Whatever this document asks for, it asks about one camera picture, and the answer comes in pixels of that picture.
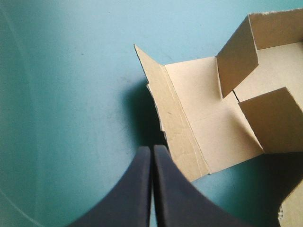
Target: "cardboard box flap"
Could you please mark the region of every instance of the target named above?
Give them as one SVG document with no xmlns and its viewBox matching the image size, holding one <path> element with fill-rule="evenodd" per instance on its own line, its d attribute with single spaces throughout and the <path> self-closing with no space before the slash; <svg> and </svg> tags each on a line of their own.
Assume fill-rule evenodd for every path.
<svg viewBox="0 0 303 227">
<path fill-rule="evenodd" d="M 303 226 L 303 181 L 283 201 L 280 212 L 279 222 L 281 227 L 302 227 Z"/>
<path fill-rule="evenodd" d="M 303 9 L 250 14 L 257 50 L 303 41 Z"/>
<path fill-rule="evenodd" d="M 236 97 L 221 97 L 215 57 L 165 67 L 210 173 L 263 154 Z"/>
<path fill-rule="evenodd" d="M 164 65 L 158 64 L 138 46 L 134 46 L 149 82 L 161 130 L 171 156 L 185 177 L 191 181 L 209 173 L 202 152 L 191 131 L 187 118 Z"/>
<path fill-rule="evenodd" d="M 217 55 L 222 96 L 257 66 L 257 50 L 303 41 L 303 9 L 248 15 Z"/>
<path fill-rule="evenodd" d="M 187 179 L 263 154 L 236 97 L 221 98 L 215 57 L 160 65 L 135 48 L 172 159 Z"/>
<path fill-rule="evenodd" d="M 217 64 L 223 98 L 258 66 L 257 50 L 248 16 L 218 53 Z"/>
<path fill-rule="evenodd" d="M 303 112 L 287 88 L 239 105 L 265 153 L 303 151 Z"/>
</svg>

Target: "open cardboard box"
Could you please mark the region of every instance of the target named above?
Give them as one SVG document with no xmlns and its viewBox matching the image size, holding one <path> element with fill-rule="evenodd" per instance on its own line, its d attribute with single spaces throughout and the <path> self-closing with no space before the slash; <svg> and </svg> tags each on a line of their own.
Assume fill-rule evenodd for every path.
<svg viewBox="0 0 303 227">
<path fill-rule="evenodd" d="M 193 181 L 303 151 L 303 9 L 249 14 L 216 57 L 161 65 L 135 45 L 171 157 Z M 303 226 L 303 182 L 281 226 Z"/>
</svg>

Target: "black object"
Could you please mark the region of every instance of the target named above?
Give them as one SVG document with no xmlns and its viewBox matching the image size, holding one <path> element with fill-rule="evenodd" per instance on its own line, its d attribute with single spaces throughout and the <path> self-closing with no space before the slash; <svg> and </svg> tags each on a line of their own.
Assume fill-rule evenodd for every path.
<svg viewBox="0 0 303 227">
<path fill-rule="evenodd" d="M 151 151 L 140 147 L 116 186 L 68 227 L 148 227 L 151 205 Z"/>
<path fill-rule="evenodd" d="M 158 227 L 251 227 L 214 205 L 192 186 L 164 145 L 154 146 L 153 159 Z"/>
</svg>

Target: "brown cardboard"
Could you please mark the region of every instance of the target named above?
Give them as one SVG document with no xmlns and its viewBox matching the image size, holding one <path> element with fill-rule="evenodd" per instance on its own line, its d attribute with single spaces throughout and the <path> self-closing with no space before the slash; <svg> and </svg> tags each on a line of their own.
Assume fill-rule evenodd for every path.
<svg viewBox="0 0 303 227">
<path fill-rule="evenodd" d="M 303 181 L 283 201 L 280 212 L 279 222 L 281 227 L 302 227 L 303 226 Z"/>
<path fill-rule="evenodd" d="M 217 62 L 224 98 L 258 66 L 249 16 L 218 53 Z"/>
<path fill-rule="evenodd" d="M 155 101 L 160 127 L 172 159 L 190 180 L 209 173 L 165 66 L 158 64 L 136 45 L 134 47 L 147 77 L 148 89 Z"/>
<path fill-rule="evenodd" d="M 229 94 L 221 98 L 215 57 L 169 64 L 165 68 L 209 167 L 208 173 L 263 153 L 236 97 Z"/>
<path fill-rule="evenodd" d="M 136 47 L 172 158 L 189 180 L 264 153 L 237 99 L 287 87 L 302 111 L 302 16 L 303 9 L 250 14 L 216 57 L 159 65 Z"/>
<path fill-rule="evenodd" d="M 259 66 L 236 88 L 240 101 L 287 87 L 303 109 L 303 44 L 294 43 L 258 51 Z"/>
<path fill-rule="evenodd" d="M 303 148 L 303 112 L 281 88 L 239 103 L 265 153 L 299 152 Z"/>
<path fill-rule="evenodd" d="M 217 55 L 223 97 L 257 66 L 260 49 L 303 41 L 303 9 L 248 15 Z"/>
<path fill-rule="evenodd" d="M 257 50 L 303 41 L 303 10 L 249 15 Z"/>
</svg>

